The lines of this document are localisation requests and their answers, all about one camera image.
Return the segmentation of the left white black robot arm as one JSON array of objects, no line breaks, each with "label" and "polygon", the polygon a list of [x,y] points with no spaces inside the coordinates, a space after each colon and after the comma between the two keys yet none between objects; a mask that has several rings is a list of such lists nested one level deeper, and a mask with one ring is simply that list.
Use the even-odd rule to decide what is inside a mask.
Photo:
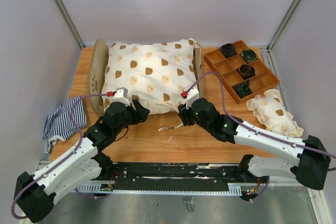
[{"label": "left white black robot arm", "polygon": [[138,100],[131,105],[114,101],[103,116],[80,134],[80,140],[43,169],[17,178],[11,213],[15,219],[43,220],[54,205],[69,192],[88,180],[102,180],[112,175],[112,161],[102,151],[112,144],[119,133],[145,122],[150,111]]}]

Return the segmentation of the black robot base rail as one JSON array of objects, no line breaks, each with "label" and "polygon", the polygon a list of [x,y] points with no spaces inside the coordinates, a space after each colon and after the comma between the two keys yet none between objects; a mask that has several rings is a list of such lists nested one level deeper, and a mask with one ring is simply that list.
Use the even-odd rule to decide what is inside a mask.
[{"label": "black robot base rail", "polygon": [[238,165],[210,163],[113,163],[108,173],[88,183],[107,183],[115,186],[134,181],[148,182],[158,180],[174,181],[214,180],[229,185],[254,184],[264,182]]}]

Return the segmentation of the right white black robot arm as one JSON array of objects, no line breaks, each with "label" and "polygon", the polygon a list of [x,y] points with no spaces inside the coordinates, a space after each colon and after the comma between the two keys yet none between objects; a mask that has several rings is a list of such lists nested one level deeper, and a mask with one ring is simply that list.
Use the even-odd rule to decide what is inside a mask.
[{"label": "right white black robot arm", "polygon": [[268,132],[240,118],[220,114],[204,98],[191,105],[179,105],[178,110],[185,126],[197,124],[221,142],[251,146],[273,154],[271,158],[245,155],[238,168],[242,181],[264,176],[287,177],[310,189],[324,188],[331,155],[319,138],[310,135],[302,139]]}]

